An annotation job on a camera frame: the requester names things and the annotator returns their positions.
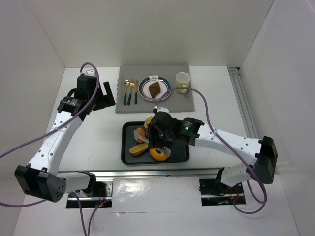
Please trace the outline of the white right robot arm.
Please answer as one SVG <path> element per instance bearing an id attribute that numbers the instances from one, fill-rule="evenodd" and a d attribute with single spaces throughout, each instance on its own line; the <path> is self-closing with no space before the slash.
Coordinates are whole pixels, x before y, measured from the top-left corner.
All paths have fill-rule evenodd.
<path id="1" fill-rule="evenodd" d="M 171 147 L 191 145 L 211 148 L 238 157 L 241 163 L 219 170 L 217 182 L 229 187 L 250 179 L 271 184 L 278 158 L 275 142 L 264 136 L 253 139 L 235 135 L 194 119 L 178 120 L 167 112 L 157 112 L 148 125 L 149 145 L 170 155 Z"/>

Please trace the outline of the metal bread tongs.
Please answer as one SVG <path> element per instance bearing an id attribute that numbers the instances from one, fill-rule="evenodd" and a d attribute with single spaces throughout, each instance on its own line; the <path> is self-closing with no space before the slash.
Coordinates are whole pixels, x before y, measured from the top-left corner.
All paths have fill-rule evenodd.
<path id="1" fill-rule="evenodd" d="M 150 141 L 149 139 L 147 139 L 147 138 L 141 136 L 141 135 L 137 132 L 137 130 L 134 130 L 134 131 L 133 131 L 133 136 L 134 136 L 135 139 L 142 140 L 142 141 L 144 141 L 145 143 L 148 143 L 151 148 L 157 149 L 158 151 L 160 151 L 161 153 L 165 154 L 166 156 L 169 157 L 169 156 L 171 155 L 171 150 L 170 150 L 169 148 L 167 148 L 167 147 L 162 147 L 162 148 L 156 147 L 156 146 L 154 145 L 154 142 L 153 142 L 153 141 Z"/>

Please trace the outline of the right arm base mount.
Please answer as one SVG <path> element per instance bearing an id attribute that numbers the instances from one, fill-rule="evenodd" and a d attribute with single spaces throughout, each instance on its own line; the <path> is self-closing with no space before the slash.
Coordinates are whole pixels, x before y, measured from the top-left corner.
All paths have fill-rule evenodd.
<path id="1" fill-rule="evenodd" d="M 216 181 L 216 174 L 200 174 L 199 192 L 201 204 L 206 206 L 245 205 L 246 198 L 243 185 L 236 184 L 233 187 L 226 186 Z"/>

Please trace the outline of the brown chocolate croissant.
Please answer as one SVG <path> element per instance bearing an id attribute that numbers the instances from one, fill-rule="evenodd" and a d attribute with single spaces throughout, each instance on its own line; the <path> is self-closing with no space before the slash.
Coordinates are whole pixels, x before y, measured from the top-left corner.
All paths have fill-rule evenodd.
<path id="1" fill-rule="evenodd" d="M 161 88 L 160 88 L 159 82 L 154 82 L 149 85 L 149 93 L 152 99 L 155 99 L 155 97 L 160 93 L 160 91 L 161 91 Z"/>

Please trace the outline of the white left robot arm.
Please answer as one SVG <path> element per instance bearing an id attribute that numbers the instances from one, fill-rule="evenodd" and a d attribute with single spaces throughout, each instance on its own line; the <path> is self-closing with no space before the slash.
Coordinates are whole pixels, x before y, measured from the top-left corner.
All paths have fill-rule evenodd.
<path id="1" fill-rule="evenodd" d="M 59 175 L 62 157 L 74 133 L 91 111 L 115 105 L 109 82 L 104 82 L 103 94 L 96 77 L 81 75 L 77 87 L 64 97 L 51 128 L 36 155 L 26 166 L 19 165 L 15 177 L 26 195 L 51 202 L 59 201 L 66 193 L 83 191 L 87 196 L 94 192 L 96 176 L 87 171 Z"/>

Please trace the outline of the orange round bun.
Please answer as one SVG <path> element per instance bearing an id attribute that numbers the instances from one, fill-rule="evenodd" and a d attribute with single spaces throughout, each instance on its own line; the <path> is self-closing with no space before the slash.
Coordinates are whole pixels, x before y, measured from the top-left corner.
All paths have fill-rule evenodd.
<path id="1" fill-rule="evenodd" d="M 144 143 L 145 141 L 143 138 L 146 138 L 146 133 L 145 130 L 141 127 L 138 127 L 134 130 L 134 138 L 137 143 L 141 144 Z"/>

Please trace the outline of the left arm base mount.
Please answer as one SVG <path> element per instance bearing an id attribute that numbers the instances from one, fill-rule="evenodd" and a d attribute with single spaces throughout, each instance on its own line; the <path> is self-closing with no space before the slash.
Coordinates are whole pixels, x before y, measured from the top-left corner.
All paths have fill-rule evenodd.
<path id="1" fill-rule="evenodd" d="M 61 173 L 66 180 L 67 209 L 111 208 L 113 180 L 101 180 L 87 171 Z"/>

